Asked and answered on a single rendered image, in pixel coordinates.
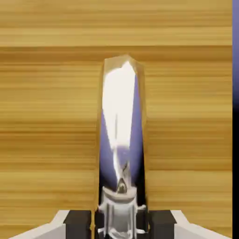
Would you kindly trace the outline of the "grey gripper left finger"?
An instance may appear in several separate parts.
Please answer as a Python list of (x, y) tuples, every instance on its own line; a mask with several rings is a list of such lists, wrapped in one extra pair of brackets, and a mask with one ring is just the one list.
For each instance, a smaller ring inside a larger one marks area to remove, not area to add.
[(59, 210), (51, 222), (9, 239), (91, 239), (91, 211)]

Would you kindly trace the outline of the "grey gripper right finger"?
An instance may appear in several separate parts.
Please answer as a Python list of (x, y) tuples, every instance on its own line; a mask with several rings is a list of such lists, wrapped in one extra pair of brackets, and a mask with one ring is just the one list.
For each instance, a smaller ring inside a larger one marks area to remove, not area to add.
[(151, 239), (231, 239), (190, 223), (181, 210), (149, 211)]

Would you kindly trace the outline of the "light wood cabinet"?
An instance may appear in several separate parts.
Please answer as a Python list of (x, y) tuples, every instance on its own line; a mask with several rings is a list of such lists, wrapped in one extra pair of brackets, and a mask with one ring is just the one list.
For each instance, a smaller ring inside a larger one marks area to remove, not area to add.
[(196, 45), (232, 49), (232, 0), (0, 0), (0, 49)]

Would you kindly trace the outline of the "curved shiny metal handle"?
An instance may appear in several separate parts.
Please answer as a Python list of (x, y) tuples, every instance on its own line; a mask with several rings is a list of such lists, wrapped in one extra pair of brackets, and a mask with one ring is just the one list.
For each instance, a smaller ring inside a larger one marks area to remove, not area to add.
[(148, 239), (143, 83), (141, 66), (131, 56), (104, 60), (94, 239)]

